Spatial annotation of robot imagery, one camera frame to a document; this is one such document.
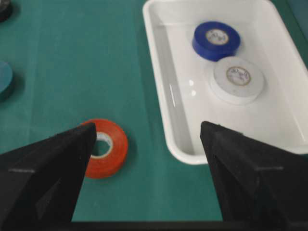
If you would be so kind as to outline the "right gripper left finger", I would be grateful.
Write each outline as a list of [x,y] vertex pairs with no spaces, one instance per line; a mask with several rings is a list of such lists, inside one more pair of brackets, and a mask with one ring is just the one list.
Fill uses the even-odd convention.
[[93,123],[0,156],[0,228],[69,223],[97,139]]

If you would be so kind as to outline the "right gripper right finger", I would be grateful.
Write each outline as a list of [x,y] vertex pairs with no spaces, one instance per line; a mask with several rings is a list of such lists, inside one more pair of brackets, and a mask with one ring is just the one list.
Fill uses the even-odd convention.
[[250,228],[308,228],[308,159],[211,122],[200,139],[222,217]]

